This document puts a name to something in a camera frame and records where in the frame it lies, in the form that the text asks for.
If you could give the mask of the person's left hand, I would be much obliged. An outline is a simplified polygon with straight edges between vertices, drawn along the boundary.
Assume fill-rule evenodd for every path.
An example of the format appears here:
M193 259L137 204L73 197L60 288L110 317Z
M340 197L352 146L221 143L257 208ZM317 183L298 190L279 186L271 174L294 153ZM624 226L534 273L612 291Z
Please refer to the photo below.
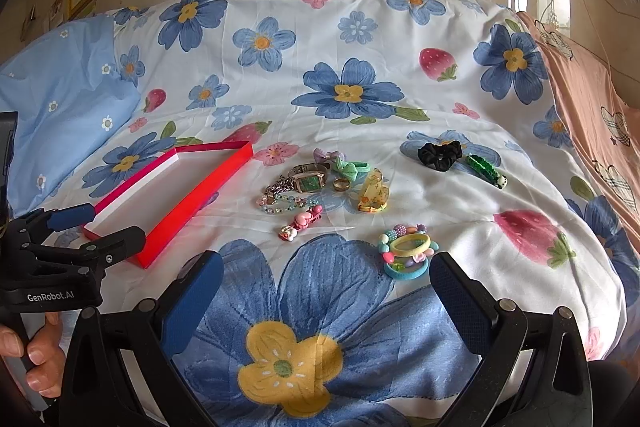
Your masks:
M21 358L27 353L34 367L26 373L26 384L42 397L54 399L61 394L65 353L60 347L63 324L58 312L44 314L44 324L24 347L17 333L1 326L2 357Z

